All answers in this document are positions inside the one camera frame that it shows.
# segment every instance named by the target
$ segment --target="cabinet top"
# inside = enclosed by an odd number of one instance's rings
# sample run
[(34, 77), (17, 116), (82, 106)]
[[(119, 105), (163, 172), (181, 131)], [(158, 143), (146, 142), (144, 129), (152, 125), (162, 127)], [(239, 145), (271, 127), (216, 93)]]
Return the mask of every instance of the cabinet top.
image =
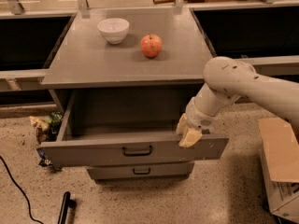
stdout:
[[(187, 7), (91, 9), (76, 15), (42, 84), (50, 89), (198, 82), (212, 57)], [(106, 18), (130, 22), (128, 36), (111, 45), (97, 24)], [(140, 49), (141, 38), (156, 34), (163, 48), (153, 59)]]

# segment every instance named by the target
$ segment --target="speckled floor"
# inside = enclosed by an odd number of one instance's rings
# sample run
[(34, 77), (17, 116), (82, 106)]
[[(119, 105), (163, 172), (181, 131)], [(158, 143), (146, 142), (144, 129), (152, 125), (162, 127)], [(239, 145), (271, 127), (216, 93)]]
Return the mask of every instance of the speckled floor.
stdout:
[[(113, 181), (96, 184), (83, 167), (54, 173), (38, 165), (38, 143), (29, 116), (47, 116), (53, 107), (0, 109), (0, 155), (27, 193), (33, 216), (57, 223), (66, 191), (78, 206), (66, 223), (210, 224), (276, 223), (263, 210), (261, 137), (257, 119), (273, 115), (254, 104), (234, 105), (215, 123), (230, 136), (219, 161), (197, 161), (188, 179)], [(20, 191), (0, 163), (1, 223), (34, 223)]]

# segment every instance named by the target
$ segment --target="drawer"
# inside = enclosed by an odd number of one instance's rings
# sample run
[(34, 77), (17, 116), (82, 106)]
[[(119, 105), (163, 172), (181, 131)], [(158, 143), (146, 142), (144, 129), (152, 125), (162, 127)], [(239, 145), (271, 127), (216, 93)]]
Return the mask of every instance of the drawer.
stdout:
[(178, 120), (197, 92), (194, 85), (73, 90), (57, 141), (41, 147), (57, 167), (219, 159), (224, 135), (178, 146)]
[(96, 167), (87, 169), (91, 179), (145, 178), (162, 176), (186, 176), (192, 172), (194, 162), (132, 165), (122, 167)]

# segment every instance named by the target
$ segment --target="cardboard box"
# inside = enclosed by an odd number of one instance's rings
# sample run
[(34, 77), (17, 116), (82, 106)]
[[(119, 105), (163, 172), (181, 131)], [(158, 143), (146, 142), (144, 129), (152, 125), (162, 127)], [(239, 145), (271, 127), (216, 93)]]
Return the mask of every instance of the cardboard box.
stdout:
[(299, 146), (291, 125), (259, 119), (261, 162), (270, 212), (299, 223)]

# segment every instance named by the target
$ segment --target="open drawer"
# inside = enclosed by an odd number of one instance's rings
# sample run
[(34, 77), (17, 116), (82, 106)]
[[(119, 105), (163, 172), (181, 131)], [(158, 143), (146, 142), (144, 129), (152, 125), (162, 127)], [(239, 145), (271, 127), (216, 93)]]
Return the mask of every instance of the open drawer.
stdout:
[(41, 147), (56, 167), (219, 159), (228, 138), (207, 134), (178, 146), (176, 126), (197, 85), (73, 90), (56, 142)]

